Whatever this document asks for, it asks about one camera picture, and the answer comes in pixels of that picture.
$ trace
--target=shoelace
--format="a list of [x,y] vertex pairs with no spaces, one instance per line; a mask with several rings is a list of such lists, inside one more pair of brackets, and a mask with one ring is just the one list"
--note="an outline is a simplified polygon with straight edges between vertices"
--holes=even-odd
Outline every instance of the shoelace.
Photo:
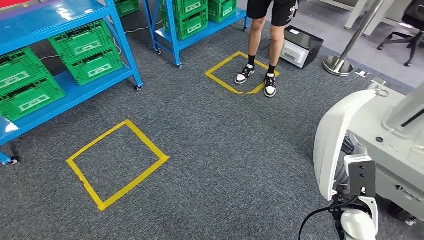
[[246,77],[247,75],[249,75],[249,70],[250,70],[250,69],[248,69],[248,67],[245,67],[245,68],[243,69],[243,71],[241,72],[241,74],[242,74],[242,75],[244,75],[244,76]]
[[276,81],[274,80],[274,78],[273,77],[269,77],[269,76],[267,76],[266,77],[266,87],[273,87],[273,88],[275,88],[276,87]]

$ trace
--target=person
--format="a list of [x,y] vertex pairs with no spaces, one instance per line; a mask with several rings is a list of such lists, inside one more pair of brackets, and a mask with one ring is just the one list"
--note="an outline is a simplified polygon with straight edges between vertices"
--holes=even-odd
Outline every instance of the person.
[[[248,63],[235,78],[236,84],[244,84],[255,73],[255,57],[261,42],[262,29],[272,0],[248,0],[247,16],[252,20]],[[271,21],[271,45],[269,48],[269,68],[265,75],[265,96],[272,98],[277,92],[275,69],[283,50],[284,28],[296,16],[299,0],[274,0]]]

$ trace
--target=black and white sneaker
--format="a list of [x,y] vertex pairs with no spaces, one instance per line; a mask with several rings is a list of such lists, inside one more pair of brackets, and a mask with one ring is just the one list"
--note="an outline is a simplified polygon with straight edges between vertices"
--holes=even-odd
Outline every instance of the black and white sneaker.
[[250,65],[250,64],[247,64],[244,67],[243,71],[241,71],[237,75],[237,77],[235,78],[234,82],[236,84],[244,84],[248,80],[248,78],[250,76],[252,76],[252,74],[254,74],[254,73],[255,73],[255,67],[252,66],[252,65]]
[[265,75],[265,96],[272,98],[277,92],[276,76],[272,73]]

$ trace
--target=yellow tape square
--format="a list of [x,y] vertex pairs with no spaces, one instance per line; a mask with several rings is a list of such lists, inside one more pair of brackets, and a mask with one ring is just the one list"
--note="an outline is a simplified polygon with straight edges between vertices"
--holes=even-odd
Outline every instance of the yellow tape square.
[[[119,190],[117,193],[115,193],[113,196],[111,196],[106,201],[102,201],[100,197],[97,195],[97,193],[94,191],[90,183],[87,181],[86,177],[83,175],[81,170],[78,168],[78,166],[75,164],[74,160],[81,155],[83,152],[87,151],[89,148],[94,146],[96,143],[98,143],[100,140],[104,139],[111,133],[115,132],[119,128],[127,126],[129,129],[131,129],[135,135],[158,157],[158,160],[153,163],[147,170],[145,170],[140,176],[138,176],[136,179],[134,179],[132,182],[130,182],[128,185],[126,185],[124,188]],[[159,148],[153,144],[152,141],[150,141],[146,135],[142,133],[142,131],[134,125],[133,122],[131,122],[129,119],[121,122],[120,124],[114,126],[112,129],[108,130],[107,132],[103,133],[101,136],[96,138],[94,141],[87,144],[85,147],[81,148],[81,150],[77,151],[74,155],[72,155],[66,162],[69,164],[69,166],[73,169],[75,174],[79,177],[81,182],[84,184],[85,189],[87,190],[88,194],[91,196],[91,198],[94,200],[94,202],[97,204],[97,208],[100,211],[105,210],[107,207],[112,205],[114,202],[116,202],[118,199],[122,198],[125,194],[127,194],[129,191],[131,191],[133,188],[135,188],[138,184],[140,184],[143,180],[145,180],[150,174],[152,174],[154,171],[156,171],[160,166],[162,166],[166,161],[168,161],[170,157],[165,155]]]
[[[222,66],[224,66],[225,64],[227,64],[229,61],[233,60],[235,57],[238,56],[242,56],[245,57],[246,59],[249,59],[249,56],[244,54],[241,51],[238,51],[236,53],[234,53],[233,55],[227,57],[224,61],[218,63],[216,66],[212,67],[211,69],[209,69],[207,72],[205,72],[204,74],[206,76],[208,76],[209,78],[211,78],[212,80],[214,80],[215,82],[217,82],[218,84],[220,84],[221,86],[223,86],[224,88],[226,88],[228,91],[235,93],[235,94],[257,94],[262,88],[265,87],[265,83],[261,83],[259,86],[257,86],[255,89],[253,89],[250,92],[240,92],[235,90],[233,87],[231,87],[230,85],[228,85],[227,83],[225,83],[224,81],[222,81],[221,79],[217,78],[213,72],[215,72],[216,70],[218,70],[219,68],[221,68]],[[258,60],[254,61],[257,65],[261,66],[262,68],[268,70],[268,66]],[[275,76],[277,77],[278,75],[280,75],[280,73],[278,71],[275,71]]]

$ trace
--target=gray floor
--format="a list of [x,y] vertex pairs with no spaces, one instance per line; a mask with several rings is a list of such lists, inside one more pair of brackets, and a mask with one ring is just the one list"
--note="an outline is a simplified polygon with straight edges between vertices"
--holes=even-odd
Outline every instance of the gray floor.
[[[123,22],[126,30],[146,25],[141,12]],[[248,35],[241,26],[183,51],[182,69],[171,64],[169,54],[151,50],[146,31],[128,34],[144,79],[141,92],[124,81],[2,147],[10,152],[15,146],[22,163],[0,168],[0,239],[296,239],[303,218],[329,204],[314,174],[316,127],[333,104],[369,82],[327,74],[321,61],[333,52],[323,48],[304,70],[279,63],[275,98],[233,94],[204,73],[245,50],[241,43]],[[40,57],[53,54],[45,43],[33,49]],[[267,56],[261,51],[257,59],[266,63]],[[237,88],[234,74],[245,62],[235,58],[215,74]],[[53,73],[64,69],[57,59],[45,64]],[[260,69],[246,88],[264,74]],[[389,84],[410,91],[399,82]],[[125,119],[170,159],[99,212],[66,160]],[[155,160],[124,127],[75,162],[106,200]],[[380,210],[377,239],[424,239],[421,225],[409,228],[388,217],[384,204]],[[336,239],[331,216],[313,217],[303,239]]]
[[[245,9],[247,0],[238,0],[238,5]],[[324,39],[325,47],[337,53],[342,53],[362,20],[362,18],[357,20],[351,30],[345,30],[344,26],[349,14],[350,11],[318,0],[312,0],[312,2],[304,0],[301,2],[296,18],[291,24]],[[271,7],[267,19],[271,21]],[[411,52],[406,48],[406,44],[387,45],[383,51],[376,49],[394,31],[407,34],[403,29],[396,29],[393,26],[381,23],[370,37],[361,37],[358,40],[349,53],[349,57],[416,88],[424,83],[424,78],[418,77],[424,75],[424,48],[418,49],[412,67],[404,66]]]

